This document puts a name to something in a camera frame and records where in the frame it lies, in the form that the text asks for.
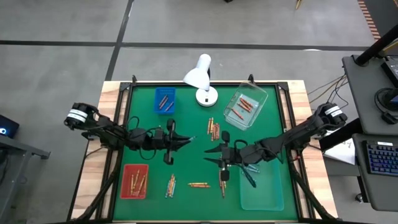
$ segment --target red container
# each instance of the red container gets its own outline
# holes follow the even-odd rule
[[[139,187],[144,178],[145,180],[142,183],[141,191],[139,191]],[[133,181],[132,177],[134,177],[134,181],[136,185],[133,189]],[[120,192],[121,199],[145,199],[147,195],[147,183],[148,183],[148,165],[147,164],[126,164],[124,165],[123,170],[123,179],[122,186]]]

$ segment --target gray floor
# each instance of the gray floor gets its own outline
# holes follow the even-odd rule
[[[115,42],[127,0],[0,0],[0,40]],[[125,42],[366,46],[372,35],[356,0],[135,0]],[[86,141],[63,124],[73,102],[97,104],[113,47],[0,45],[0,114],[21,124],[17,139],[48,150],[32,160],[11,223],[61,222],[67,217]],[[122,48],[112,80],[181,80],[202,53],[212,56],[212,79],[305,80],[308,91],[343,74],[349,51]],[[312,93],[314,99],[322,91]],[[343,111],[357,117],[348,85]],[[312,103],[324,102],[328,94]],[[339,215],[389,223],[353,202],[352,178],[331,177]],[[344,188],[338,184],[344,182]]]

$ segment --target blue keyboard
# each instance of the blue keyboard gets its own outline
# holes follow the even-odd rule
[[[370,174],[398,176],[398,145],[366,141]]]

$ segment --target small blue box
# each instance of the small blue box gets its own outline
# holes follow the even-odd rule
[[[159,109],[159,104],[163,100],[163,97],[167,95],[167,101],[165,105],[163,105],[162,109]],[[169,110],[166,111],[166,109],[170,106],[170,104],[173,103],[173,105],[169,108]],[[156,88],[155,89],[155,105],[154,105],[154,111],[157,114],[174,114],[174,108],[175,108],[175,88],[172,87],[161,87],[161,88]]]

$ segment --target green mat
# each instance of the green mat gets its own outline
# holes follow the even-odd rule
[[[231,178],[227,183],[226,198],[221,197],[218,185],[218,167],[204,160],[204,157],[218,158],[220,154],[206,154],[221,143],[212,142],[207,135],[208,119],[214,117],[220,124],[220,129],[229,131],[231,142],[235,139],[245,139],[248,143],[255,140],[277,136],[282,133],[280,114],[277,106],[277,92],[274,86],[262,87],[269,97],[253,126],[247,131],[228,124],[224,120],[223,110],[238,86],[215,86],[218,91],[218,102],[210,108],[201,107],[195,101],[196,88],[178,86],[175,100],[175,114],[172,116],[157,115],[153,112],[154,86],[139,86],[134,88],[132,96],[131,116],[138,116],[141,128],[162,126],[173,118],[176,121],[176,131],[184,136],[197,136],[190,144],[174,153],[174,165],[163,162],[164,151],[145,161],[136,151],[124,149],[122,171],[119,178],[119,189],[116,196],[114,220],[297,220],[294,195],[287,163],[279,164],[282,182],[284,209],[281,211],[247,211],[240,203],[240,170],[232,167]],[[133,119],[129,127],[135,127]],[[142,152],[144,157],[151,157],[153,152]],[[147,195],[144,200],[120,199],[120,186],[125,164],[148,164]],[[165,198],[167,183],[171,174],[176,176],[176,187],[173,198]],[[209,189],[193,189],[189,182],[208,182]]]

